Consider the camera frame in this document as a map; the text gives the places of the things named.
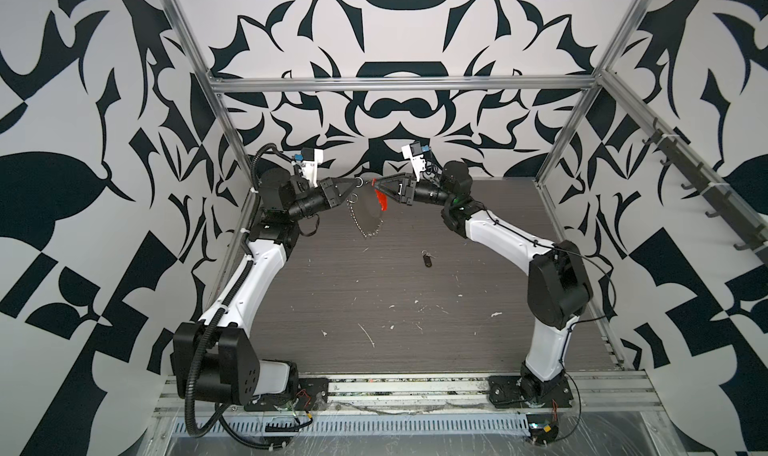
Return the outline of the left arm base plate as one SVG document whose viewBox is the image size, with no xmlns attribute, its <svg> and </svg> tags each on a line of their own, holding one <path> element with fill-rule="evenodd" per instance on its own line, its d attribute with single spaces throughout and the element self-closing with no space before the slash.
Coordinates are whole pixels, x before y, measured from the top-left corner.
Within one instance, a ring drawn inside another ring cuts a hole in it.
<svg viewBox="0 0 768 456">
<path fill-rule="evenodd" d="M 244 406 L 246 412 L 296 411 L 311 412 L 327 404 L 330 380 L 324 377 L 299 378 L 288 383 L 279 394 L 255 396 Z"/>
</svg>

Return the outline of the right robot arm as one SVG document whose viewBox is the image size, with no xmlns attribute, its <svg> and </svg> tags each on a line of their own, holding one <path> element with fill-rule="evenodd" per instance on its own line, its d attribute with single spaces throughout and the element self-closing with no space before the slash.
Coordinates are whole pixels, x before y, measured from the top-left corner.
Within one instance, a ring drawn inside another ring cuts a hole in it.
<svg viewBox="0 0 768 456">
<path fill-rule="evenodd" d="M 491 249 L 524 272 L 526 301 L 535 318 L 531 345 L 516 388 L 493 389 L 490 401 L 497 407 L 546 405 L 567 382 L 571 335 L 593 298 L 586 258 L 578 247 L 568 240 L 555 243 L 536 237 L 503 221 L 471 195 L 473 179 L 462 162 L 450 161 L 434 176 L 399 173 L 373 186 L 400 204 L 439 206 L 450 231 Z"/>
</svg>

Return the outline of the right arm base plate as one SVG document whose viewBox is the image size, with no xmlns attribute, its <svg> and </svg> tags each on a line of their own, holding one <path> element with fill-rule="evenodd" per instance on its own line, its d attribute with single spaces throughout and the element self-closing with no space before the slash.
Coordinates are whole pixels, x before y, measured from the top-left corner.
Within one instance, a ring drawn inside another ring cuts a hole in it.
<svg viewBox="0 0 768 456">
<path fill-rule="evenodd" d="M 531 375 L 495 375 L 487 382 L 488 400 L 497 409 L 572 406 L 573 392 L 564 374 L 544 382 Z"/>
</svg>

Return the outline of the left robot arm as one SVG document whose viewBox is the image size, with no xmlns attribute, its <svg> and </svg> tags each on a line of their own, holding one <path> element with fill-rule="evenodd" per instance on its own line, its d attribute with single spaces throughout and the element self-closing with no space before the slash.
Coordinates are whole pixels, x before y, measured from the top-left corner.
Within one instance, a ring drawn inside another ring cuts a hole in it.
<svg viewBox="0 0 768 456">
<path fill-rule="evenodd" d="M 300 220 L 340 206 L 363 184 L 360 178 L 312 182 L 283 168 L 260 177 L 240 263 L 212 305 L 197 321 L 181 324 L 173 336 L 172 367 L 186 406 L 245 406 L 259 397 L 295 397 L 295 364 L 259 358 L 250 341 L 251 327 L 299 241 Z"/>
</svg>

